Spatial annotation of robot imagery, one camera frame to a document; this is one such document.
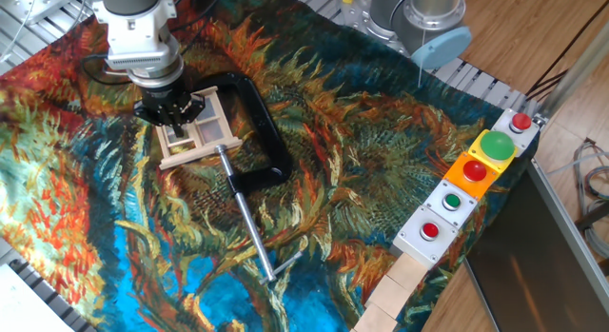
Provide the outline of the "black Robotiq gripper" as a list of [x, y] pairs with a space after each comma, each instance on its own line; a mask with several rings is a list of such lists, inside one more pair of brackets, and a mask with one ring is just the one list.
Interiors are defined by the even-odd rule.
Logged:
[[136, 102], [133, 113], [157, 127], [170, 127], [179, 135], [185, 135], [185, 125], [193, 123], [205, 108], [203, 97], [192, 96], [187, 92], [184, 82], [173, 82], [158, 88], [141, 87], [142, 102]]

